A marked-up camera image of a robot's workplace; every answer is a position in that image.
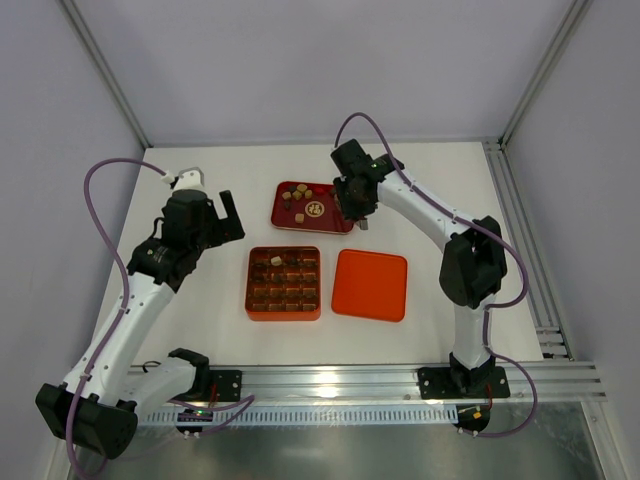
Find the dark red metal tray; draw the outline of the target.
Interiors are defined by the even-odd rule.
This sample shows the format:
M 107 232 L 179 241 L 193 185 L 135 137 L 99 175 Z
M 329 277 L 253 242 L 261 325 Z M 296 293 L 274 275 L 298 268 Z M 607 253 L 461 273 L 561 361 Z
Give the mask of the dark red metal tray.
M 296 201 L 293 197 L 292 209 L 284 209 L 282 194 L 289 191 L 293 194 L 299 184 L 305 184 L 307 190 L 301 200 Z M 313 192 L 315 187 L 325 190 L 324 195 L 316 195 Z M 304 222 L 298 224 L 294 217 L 296 214 L 305 215 Z M 345 220 L 339 209 L 336 191 L 332 184 L 311 183 L 302 181 L 283 181 L 276 187 L 274 202 L 271 212 L 271 224 L 279 229 L 309 231 L 328 234 L 348 234 L 354 228 L 354 222 Z

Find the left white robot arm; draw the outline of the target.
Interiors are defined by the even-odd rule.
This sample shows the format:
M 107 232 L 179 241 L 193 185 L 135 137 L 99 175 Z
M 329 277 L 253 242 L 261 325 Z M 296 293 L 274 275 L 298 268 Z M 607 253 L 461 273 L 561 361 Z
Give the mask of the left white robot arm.
M 60 384 L 40 388 L 36 406 L 68 449 L 81 447 L 115 459 L 128 448 L 140 419 L 170 400 L 206 392 L 209 359 L 185 348 L 171 351 L 137 381 L 127 375 L 151 327 L 202 254 L 244 238 L 231 192 L 219 196 L 224 217 L 200 190 L 171 194 L 151 236 L 121 267 L 123 289 L 98 336 Z

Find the orange box lid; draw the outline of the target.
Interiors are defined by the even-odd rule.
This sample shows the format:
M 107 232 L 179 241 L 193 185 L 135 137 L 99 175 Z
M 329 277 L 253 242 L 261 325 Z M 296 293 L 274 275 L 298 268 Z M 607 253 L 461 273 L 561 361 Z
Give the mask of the orange box lid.
M 399 255 L 344 249 L 337 258 L 334 313 L 391 323 L 406 313 L 408 262 Z

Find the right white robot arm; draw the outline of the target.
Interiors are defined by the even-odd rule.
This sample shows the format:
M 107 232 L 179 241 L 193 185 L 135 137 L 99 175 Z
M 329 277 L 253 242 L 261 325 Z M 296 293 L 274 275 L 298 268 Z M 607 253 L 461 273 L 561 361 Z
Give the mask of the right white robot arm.
M 499 223 L 491 216 L 457 220 L 388 155 L 331 153 L 340 176 L 333 181 L 342 215 L 361 221 L 382 204 L 402 215 L 442 252 L 438 282 L 454 305 L 455 336 L 449 355 L 450 382 L 461 395 L 483 394 L 495 368 L 486 339 L 486 307 L 507 273 Z

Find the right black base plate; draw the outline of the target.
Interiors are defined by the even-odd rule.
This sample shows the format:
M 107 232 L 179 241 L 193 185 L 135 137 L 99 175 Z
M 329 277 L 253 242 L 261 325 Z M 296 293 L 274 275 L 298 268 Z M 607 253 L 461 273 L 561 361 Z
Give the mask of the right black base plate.
M 480 373 L 445 367 L 423 367 L 417 371 L 420 397 L 423 400 L 497 399 L 511 396 L 506 372 L 493 367 Z

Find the orange compartment chocolate box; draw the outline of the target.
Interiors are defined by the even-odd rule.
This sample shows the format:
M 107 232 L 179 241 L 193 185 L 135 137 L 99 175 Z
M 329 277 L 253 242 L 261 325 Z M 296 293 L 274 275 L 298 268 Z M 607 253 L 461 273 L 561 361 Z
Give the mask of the orange compartment chocolate box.
M 294 255 L 298 264 L 286 264 Z M 270 259 L 280 256 L 282 264 Z M 311 322 L 321 316 L 321 256 L 313 246 L 259 246 L 250 250 L 244 307 L 254 322 Z

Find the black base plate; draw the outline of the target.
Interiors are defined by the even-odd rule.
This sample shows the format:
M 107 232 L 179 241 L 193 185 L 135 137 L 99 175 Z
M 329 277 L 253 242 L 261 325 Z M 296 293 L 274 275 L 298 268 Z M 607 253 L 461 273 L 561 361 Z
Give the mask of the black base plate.
M 493 367 L 480 373 L 445 367 L 423 367 L 417 371 L 420 397 L 423 400 L 497 399 L 511 396 L 506 372 Z
M 209 403 L 233 403 L 241 399 L 243 372 L 235 369 L 211 369 L 204 391 Z

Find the aluminium front rail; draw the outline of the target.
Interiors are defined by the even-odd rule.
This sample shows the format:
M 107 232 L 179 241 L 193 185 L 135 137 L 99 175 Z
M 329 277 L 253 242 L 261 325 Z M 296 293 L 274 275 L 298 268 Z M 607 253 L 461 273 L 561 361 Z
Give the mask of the aluminium front rail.
M 508 363 L 500 386 L 507 385 L 511 402 L 532 398 L 535 387 L 541 402 L 602 402 L 607 399 L 596 366 L 585 361 Z M 293 399 L 420 401 L 426 392 L 433 401 L 433 380 L 419 373 L 420 364 L 371 365 L 244 365 L 213 366 L 213 371 L 238 371 L 241 393 L 260 401 Z

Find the right aluminium frame rail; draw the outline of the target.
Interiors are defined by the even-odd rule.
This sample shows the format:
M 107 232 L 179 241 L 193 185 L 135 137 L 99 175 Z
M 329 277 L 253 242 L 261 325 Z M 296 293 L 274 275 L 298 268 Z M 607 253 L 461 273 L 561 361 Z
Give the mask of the right aluminium frame rail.
M 515 177 L 503 147 L 497 140 L 483 143 L 499 203 L 513 246 L 527 267 L 530 287 L 528 305 L 532 312 L 543 358 L 573 361 L 568 340 L 561 323 L 560 310 L 535 244 L 533 229 Z

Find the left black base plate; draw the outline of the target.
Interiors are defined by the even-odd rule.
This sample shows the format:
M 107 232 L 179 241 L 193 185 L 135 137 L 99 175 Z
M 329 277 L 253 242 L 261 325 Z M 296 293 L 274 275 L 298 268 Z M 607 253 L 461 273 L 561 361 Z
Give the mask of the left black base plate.
M 209 403 L 233 403 L 241 399 L 243 372 L 235 369 L 211 369 L 204 391 Z

